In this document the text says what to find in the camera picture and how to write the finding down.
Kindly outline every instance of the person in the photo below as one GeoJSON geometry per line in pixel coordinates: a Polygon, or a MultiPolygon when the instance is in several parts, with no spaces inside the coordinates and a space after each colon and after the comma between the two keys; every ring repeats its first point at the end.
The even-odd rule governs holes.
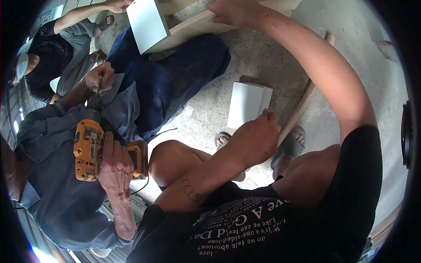
{"type": "Polygon", "coordinates": [[[277,150],[280,127],[265,109],[213,156],[178,141],[157,145],[149,170],[163,192],[126,262],[357,262],[382,182],[379,131],[360,79],[328,42],[257,0],[207,7],[217,14],[210,23],[262,31],[295,56],[335,112],[340,144],[294,158],[304,131],[295,127],[277,150]],[[272,156],[269,186],[229,181],[272,156]]]}
{"type": "Polygon", "coordinates": [[[14,151],[1,138],[10,198],[27,209],[59,248],[109,251],[132,242],[133,164],[124,145],[156,135],[191,97],[225,72],[231,59],[228,47],[213,34],[188,41],[163,60],[148,57],[139,54],[128,27],[116,38],[107,61],[74,90],[25,117],[14,151]],[[99,178],[84,182],[75,177],[73,145],[84,103],[94,92],[101,94],[101,126],[109,132],[99,178]],[[107,197],[114,222],[98,211],[107,197]]]}
{"type": "Polygon", "coordinates": [[[22,78],[32,97],[52,104],[65,96],[106,55],[100,50],[89,54],[91,38],[99,36],[114,23],[107,16],[100,24],[91,23],[91,15],[109,10],[122,13],[133,0],[112,0],[87,5],[69,11],[59,19],[40,27],[29,47],[28,54],[15,59],[10,85],[17,86],[22,78]],[[50,81],[60,77],[56,92],[50,81]]]}

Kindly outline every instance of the yellow drill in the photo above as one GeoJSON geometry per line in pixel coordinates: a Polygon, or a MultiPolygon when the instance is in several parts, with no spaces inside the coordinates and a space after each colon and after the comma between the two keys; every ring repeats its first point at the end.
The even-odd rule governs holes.
{"type": "MultiPolygon", "coordinates": [[[[104,146],[104,130],[100,125],[101,105],[101,97],[95,93],[88,100],[84,119],[77,124],[73,154],[76,157],[76,178],[81,181],[93,182],[98,178],[104,146]]],[[[132,180],[148,177],[148,143],[133,141],[127,145],[127,151],[134,164],[132,180]]]]}

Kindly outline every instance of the blue jeans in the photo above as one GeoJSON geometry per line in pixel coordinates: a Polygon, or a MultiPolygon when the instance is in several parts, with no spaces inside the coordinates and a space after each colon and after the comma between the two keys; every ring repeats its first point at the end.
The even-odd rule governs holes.
{"type": "Polygon", "coordinates": [[[148,54],[139,53],[131,27],[116,38],[107,57],[115,73],[125,73],[120,91],[136,81],[140,115],[135,123],[144,140],[157,134],[201,88],[222,75],[230,60],[222,40],[206,34],[163,60],[151,61],[148,54]]]}

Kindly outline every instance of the forearm tattoo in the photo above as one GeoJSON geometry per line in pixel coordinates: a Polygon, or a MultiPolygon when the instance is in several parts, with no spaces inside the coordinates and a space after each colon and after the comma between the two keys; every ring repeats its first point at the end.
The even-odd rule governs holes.
{"type": "Polygon", "coordinates": [[[189,180],[183,179],[181,181],[181,187],[184,193],[193,201],[193,203],[201,203],[205,200],[206,195],[196,193],[193,187],[190,185],[189,180]]]}

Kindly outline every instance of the blue shirt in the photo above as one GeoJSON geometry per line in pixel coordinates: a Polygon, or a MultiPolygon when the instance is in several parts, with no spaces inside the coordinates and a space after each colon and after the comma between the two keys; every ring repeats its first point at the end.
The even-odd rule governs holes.
{"type": "MultiPolygon", "coordinates": [[[[139,140],[134,124],[140,108],[136,82],[118,93],[123,77],[116,74],[112,89],[103,95],[101,114],[125,140],[139,140]]],[[[75,177],[73,143],[84,112],[83,104],[67,111],[57,101],[29,113],[22,121],[17,143],[35,164],[20,204],[59,248],[122,247],[132,240],[121,239],[114,223],[98,211],[106,199],[98,180],[83,182],[75,177]]]]}

